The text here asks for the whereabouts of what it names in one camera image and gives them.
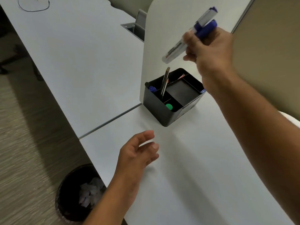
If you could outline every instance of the desk surface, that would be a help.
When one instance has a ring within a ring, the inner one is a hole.
[[[146,168],[130,225],[293,223],[261,182],[213,98],[168,127],[143,106],[81,139],[106,185],[133,134],[153,129],[160,158]]]
[[[143,42],[120,26],[134,18],[108,0],[0,4],[78,137],[140,104]]]

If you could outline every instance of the desk seam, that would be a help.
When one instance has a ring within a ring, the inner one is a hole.
[[[132,111],[133,109],[136,109],[136,108],[137,108],[137,107],[139,107],[140,105],[141,105],[141,103],[140,103],[140,104],[138,104],[138,105],[136,105],[136,106],[134,106],[133,108],[130,108],[129,110],[127,110],[127,111],[125,111],[125,112],[121,113],[120,115],[118,115],[118,116],[116,116],[116,117],[114,117],[114,118],[110,119],[109,121],[107,121],[107,122],[103,123],[102,125],[99,125],[98,127],[96,127],[96,128],[94,128],[94,129],[92,129],[91,131],[87,132],[86,134],[84,134],[84,135],[82,135],[82,136],[78,137],[78,139],[79,139],[79,140],[81,140],[82,138],[84,138],[84,137],[86,137],[86,136],[90,135],[91,133],[95,132],[96,130],[98,130],[98,129],[102,128],[103,126],[105,126],[105,125],[107,125],[107,124],[111,123],[112,121],[114,121],[114,120],[118,119],[119,117],[122,117],[124,114],[126,114],[126,113],[128,113],[128,112]]]

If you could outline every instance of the left hand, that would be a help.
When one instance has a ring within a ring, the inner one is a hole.
[[[153,138],[153,130],[135,134],[120,150],[115,174],[108,188],[120,194],[127,208],[137,196],[145,167],[159,157],[158,144],[150,142],[140,146]]]

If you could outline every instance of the whiteboard marker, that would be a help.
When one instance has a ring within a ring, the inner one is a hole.
[[[215,20],[208,23],[217,13],[218,11],[215,7],[210,8],[196,21],[195,25],[190,28],[190,31],[192,31],[199,39],[205,38],[217,27],[217,22]],[[181,40],[163,56],[163,62],[169,64],[181,55],[187,47],[188,46],[184,43],[183,38],[181,38]]]

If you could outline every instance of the hand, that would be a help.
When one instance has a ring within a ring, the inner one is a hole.
[[[140,146],[153,138],[153,130],[135,134],[120,150],[115,174],[108,188],[114,188],[120,194],[127,209],[137,196],[145,167],[159,157],[158,144],[150,142]]]
[[[233,74],[233,35],[221,28],[216,28],[203,41],[200,41],[191,31],[183,35],[188,45],[185,61],[193,61],[202,76],[205,89],[210,92],[213,80],[223,80]]]

